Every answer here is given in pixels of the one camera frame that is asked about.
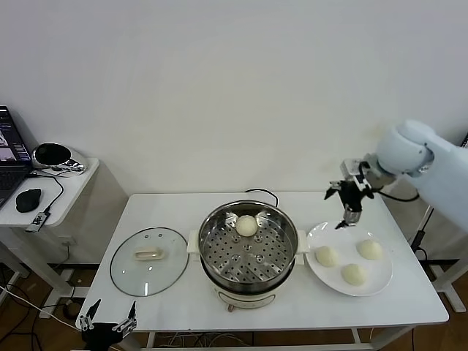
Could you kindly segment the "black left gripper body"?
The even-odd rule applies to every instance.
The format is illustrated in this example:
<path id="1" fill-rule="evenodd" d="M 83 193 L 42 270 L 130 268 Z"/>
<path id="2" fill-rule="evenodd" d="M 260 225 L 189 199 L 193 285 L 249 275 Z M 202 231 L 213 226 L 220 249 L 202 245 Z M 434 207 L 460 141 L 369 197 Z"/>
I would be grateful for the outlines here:
<path id="1" fill-rule="evenodd" d="M 123 333 L 117 330 L 116 323 L 96 322 L 92 328 L 81 331 L 82 340 L 85 342 L 85 350 L 108 351 L 114 344 L 120 343 Z"/>

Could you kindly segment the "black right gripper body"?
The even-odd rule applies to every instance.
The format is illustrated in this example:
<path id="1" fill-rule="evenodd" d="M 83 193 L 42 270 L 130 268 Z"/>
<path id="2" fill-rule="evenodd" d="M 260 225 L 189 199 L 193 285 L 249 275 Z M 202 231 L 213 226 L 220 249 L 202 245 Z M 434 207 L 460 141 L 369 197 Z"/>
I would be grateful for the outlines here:
<path id="1" fill-rule="evenodd" d="M 354 181 L 340 181 L 339 197 L 345 210 L 361 212 L 363 193 Z"/>

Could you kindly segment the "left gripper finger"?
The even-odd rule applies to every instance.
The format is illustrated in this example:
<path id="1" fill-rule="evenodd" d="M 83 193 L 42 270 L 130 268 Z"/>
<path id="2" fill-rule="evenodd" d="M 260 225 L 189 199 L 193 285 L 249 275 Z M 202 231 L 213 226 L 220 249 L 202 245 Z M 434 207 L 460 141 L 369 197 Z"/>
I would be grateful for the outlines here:
<path id="1" fill-rule="evenodd" d="M 88 311 L 84 315 L 80 315 L 79 317 L 79 323 L 80 323 L 80 328 L 81 329 L 93 329 L 93 318 L 95 314 L 97 313 L 97 309 L 99 308 L 99 305 L 101 303 L 101 300 L 97 300 L 95 304 L 93 304 L 91 307 L 88 308 Z"/>
<path id="2" fill-rule="evenodd" d="M 113 327 L 117 333 L 131 333 L 137 326 L 136 302 L 134 301 L 125 320 Z"/>

